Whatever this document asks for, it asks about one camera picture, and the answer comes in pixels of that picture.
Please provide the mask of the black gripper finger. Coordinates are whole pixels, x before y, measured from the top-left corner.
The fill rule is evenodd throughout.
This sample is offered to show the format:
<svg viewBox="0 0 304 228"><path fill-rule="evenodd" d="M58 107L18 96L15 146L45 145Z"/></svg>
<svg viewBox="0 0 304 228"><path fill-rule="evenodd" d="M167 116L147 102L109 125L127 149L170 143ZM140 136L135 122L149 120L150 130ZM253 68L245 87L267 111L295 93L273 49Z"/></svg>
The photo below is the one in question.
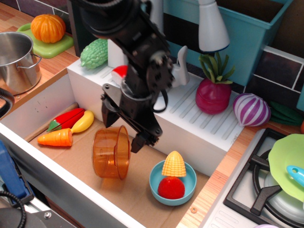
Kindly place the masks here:
<svg viewBox="0 0 304 228"><path fill-rule="evenodd" d="M131 143L131 152L137 153L142 147L150 145L149 135L147 133L137 133Z"/></svg>
<svg viewBox="0 0 304 228"><path fill-rule="evenodd" d="M102 118L106 128L114 124L118 119L118 109L110 100L105 99L102 104Z"/></svg>

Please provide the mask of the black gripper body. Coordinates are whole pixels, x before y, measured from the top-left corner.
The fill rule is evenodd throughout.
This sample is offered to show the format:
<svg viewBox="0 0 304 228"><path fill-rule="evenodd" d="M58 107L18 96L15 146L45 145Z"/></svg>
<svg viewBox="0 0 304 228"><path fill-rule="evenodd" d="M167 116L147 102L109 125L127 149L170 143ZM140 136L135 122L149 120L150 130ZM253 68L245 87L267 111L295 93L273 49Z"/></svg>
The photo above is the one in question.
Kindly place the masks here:
<svg viewBox="0 0 304 228"><path fill-rule="evenodd" d="M150 106L151 96L135 98L127 88L119 88L111 84L104 84L103 92L102 102L108 99L116 105L119 118L122 118L137 133L147 133L150 145L158 142L162 129Z"/></svg>

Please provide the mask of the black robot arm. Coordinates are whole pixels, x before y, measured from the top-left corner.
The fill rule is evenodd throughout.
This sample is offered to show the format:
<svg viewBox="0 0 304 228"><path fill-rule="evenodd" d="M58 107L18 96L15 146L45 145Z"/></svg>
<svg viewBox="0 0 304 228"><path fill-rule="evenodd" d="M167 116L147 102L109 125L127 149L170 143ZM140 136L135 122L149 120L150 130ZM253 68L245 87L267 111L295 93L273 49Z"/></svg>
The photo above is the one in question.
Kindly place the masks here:
<svg viewBox="0 0 304 228"><path fill-rule="evenodd" d="M154 105L159 95L168 101L173 82L169 45L141 0L77 0L86 29L112 40L127 56L127 74L119 87L105 84L102 117L106 127L123 119L135 131L132 152L155 145L162 135Z"/></svg>

